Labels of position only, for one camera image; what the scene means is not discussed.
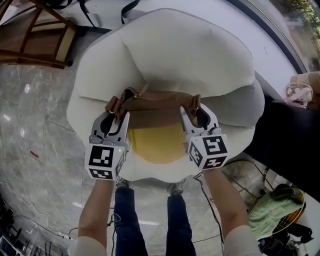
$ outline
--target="green towel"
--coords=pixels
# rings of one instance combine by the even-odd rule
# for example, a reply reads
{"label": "green towel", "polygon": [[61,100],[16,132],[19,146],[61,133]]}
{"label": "green towel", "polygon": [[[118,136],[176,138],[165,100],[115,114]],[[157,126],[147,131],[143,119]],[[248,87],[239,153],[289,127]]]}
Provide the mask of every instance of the green towel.
{"label": "green towel", "polygon": [[257,201],[249,212],[249,226],[258,239],[272,235],[282,217],[295,212],[303,204],[298,204],[291,199],[274,200],[270,192]]}

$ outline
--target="white sleeve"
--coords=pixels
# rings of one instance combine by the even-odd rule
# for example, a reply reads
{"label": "white sleeve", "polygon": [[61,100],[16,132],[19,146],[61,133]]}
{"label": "white sleeve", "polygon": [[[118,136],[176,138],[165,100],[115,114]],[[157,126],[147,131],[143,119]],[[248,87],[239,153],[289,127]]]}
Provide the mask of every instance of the white sleeve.
{"label": "white sleeve", "polygon": [[69,256],[107,256],[107,250],[97,240],[88,236],[80,236],[71,243],[68,254]]}
{"label": "white sleeve", "polygon": [[257,240],[249,226],[237,226],[224,240],[224,256],[261,256]]}

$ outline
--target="leg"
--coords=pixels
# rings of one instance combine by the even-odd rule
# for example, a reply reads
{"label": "leg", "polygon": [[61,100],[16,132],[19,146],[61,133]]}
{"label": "leg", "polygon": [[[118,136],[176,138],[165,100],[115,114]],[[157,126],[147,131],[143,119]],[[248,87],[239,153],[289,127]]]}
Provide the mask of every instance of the leg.
{"label": "leg", "polygon": [[115,255],[148,256],[135,211],[135,192],[133,189],[124,186],[116,189],[114,213],[121,217],[121,221],[114,224],[116,231]]}
{"label": "leg", "polygon": [[173,190],[167,201],[168,232],[166,235],[165,255],[195,256],[196,250],[191,241],[192,230],[187,216],[186,203],[181,195],[183,189],[181,189],[180,192],[177,191],[178,190]]}

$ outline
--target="gray marble floor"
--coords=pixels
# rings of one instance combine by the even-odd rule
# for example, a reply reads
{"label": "gray marble floor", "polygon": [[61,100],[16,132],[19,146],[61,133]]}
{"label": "gray marble floor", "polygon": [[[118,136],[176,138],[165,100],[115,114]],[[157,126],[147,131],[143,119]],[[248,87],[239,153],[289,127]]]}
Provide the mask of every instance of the gray marble floor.
{"label": "gray marble floor", "polygon": [[[80,38],[73,52],[74,64],[65,70],[0,65],[0,192],[15,215],[24,215],[55,234],[66,235],[78,226],[81,207],[94,185],[83,171],[84,146],[68,123],[66,110],[81,54],[100,36],[88,33]],[[261,174],[250,163],[235,163],[223,170],[235,180],[232,183],[251,207],[264,187]],[[138,180],[133,185],[150,256],[165,255],[167,187],[155,179]],[[218,225],[192,177],[185,183],[183,197],[197,255],[221,255],[220,238],[214,237],[219,234]],[[24,217],[16,217],[14,225],[36,246],[44,248],[45,242],[52,241],[52,255],[67,254],[70,240]],[[107,234],[110,255],[113,226]],[[77,230],[72,231],[71,237],[76,236]]]}

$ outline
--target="forearm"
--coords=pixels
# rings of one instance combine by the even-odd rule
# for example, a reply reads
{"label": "forearm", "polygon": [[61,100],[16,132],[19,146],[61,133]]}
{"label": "forearm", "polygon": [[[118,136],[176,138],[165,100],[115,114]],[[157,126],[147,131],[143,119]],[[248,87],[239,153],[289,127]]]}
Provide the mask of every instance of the forearm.
{"label": "forearm", "polygon": [[106,246],[107,224],[114,181],[97,179],[79,220],[78,236],[89,236]]}
{"label": "forearm", "polygon": [[223,237],[238,226],[248,225],[245,203],[225,175],[219,169],[206,170],[203,175],[221,217]]}

